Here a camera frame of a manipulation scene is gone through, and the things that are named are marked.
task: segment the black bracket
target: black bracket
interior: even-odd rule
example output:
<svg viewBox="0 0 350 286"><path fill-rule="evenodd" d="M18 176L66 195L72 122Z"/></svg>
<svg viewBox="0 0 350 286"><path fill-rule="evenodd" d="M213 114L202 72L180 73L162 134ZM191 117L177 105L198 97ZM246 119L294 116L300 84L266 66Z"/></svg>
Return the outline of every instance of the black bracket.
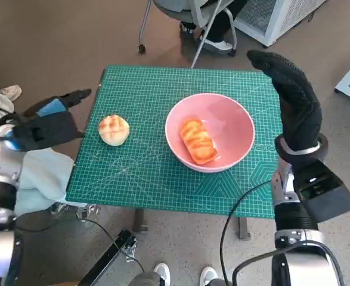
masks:
<svg viewBox="0 0 350 286"><path fill-rule="evenodd" d="M120 249L132 248L137 243L137 238L127 229L123 229L116 237L115 242L107 249L101 258L95 263L90 271L81 280L78 286L93 286L103 275L107 268L120 254Z"/></svg>

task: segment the pink bowl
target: pink bowl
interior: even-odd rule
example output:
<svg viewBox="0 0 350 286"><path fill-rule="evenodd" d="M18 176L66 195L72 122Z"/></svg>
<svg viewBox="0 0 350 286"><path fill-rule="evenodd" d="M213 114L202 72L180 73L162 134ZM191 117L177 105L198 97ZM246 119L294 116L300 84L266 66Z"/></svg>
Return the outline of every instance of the pink bowl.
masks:
<svg viewBox="0 0 350 286"><path fill-rule="evenodd" d="M197 117L212 137L218 157L202 166L195 164L180 134L180 125L187 118ZM226 170L244 159L254 143L253 120L238 102L220 94L195 94L178 102L169 112L165 136L172 152L187 167L215 173Z"/></svg>

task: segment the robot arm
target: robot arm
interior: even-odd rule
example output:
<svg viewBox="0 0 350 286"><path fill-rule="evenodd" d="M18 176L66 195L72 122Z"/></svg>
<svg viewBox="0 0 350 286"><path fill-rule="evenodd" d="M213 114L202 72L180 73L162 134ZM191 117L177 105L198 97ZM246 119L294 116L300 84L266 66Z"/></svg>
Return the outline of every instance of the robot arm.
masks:
<svg viewBox="0 0 350 286"><path fill-rule="evenodd" d="M323 161L327 138L320 134L321 108L306 76L280 55L249 51L253 66L272 79L280 97L283 134L275 139L278 168L271 180L275 247L301 241L324 244L318 223L350 211L350 192ZM331 258L308 245L273 257L272 285L340 285Z"/></svg>
<svg viewBox="0 0 350 286"><path fill-rule="evenodd" d="M52 147L81 137L67 109L90 93L91 90L75 91L36 104L24 114L32 120L15 114L0 120L0 278L5 279L5 285L14 283L21 265L23 244L14 230L14 206L24 156L29 150Z"/></svg>

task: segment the chair wheel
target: chair wheel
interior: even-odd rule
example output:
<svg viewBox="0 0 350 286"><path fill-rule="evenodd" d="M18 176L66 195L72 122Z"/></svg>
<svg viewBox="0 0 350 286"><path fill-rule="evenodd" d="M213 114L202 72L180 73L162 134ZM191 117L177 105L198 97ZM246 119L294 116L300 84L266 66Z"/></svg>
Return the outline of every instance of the chair wheel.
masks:
<svg viewBox="0 0 350 286"><path fill-rule="evenodd" d="M236 53L237 53L237 50L236 49L232 49L230 52L229 52L229 55L231 57L235 57L236 56Z"/></svg>
<svg viewBox="0 0 350 286"><path fill-rule="evenodd" d="M145 46L143 44L139 45L139 54L145 54Z"/></svg>

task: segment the white towel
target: white towel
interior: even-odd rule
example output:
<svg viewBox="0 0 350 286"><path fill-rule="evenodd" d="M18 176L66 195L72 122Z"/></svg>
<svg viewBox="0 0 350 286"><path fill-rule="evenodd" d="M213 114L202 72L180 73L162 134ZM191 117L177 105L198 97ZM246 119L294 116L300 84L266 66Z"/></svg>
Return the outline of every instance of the white towel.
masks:
<svg viewBox="0 0 350 286"><path fill-rule="evenodd" d="M14 111L13 103L0 94L0 107L9 112ZM74 161L51 148L29 151L24 158L17 192L15 213L45 210L55 202L72 206L85 207L86 203L73 203L65 200L66 186L69 182Z"/></svg>

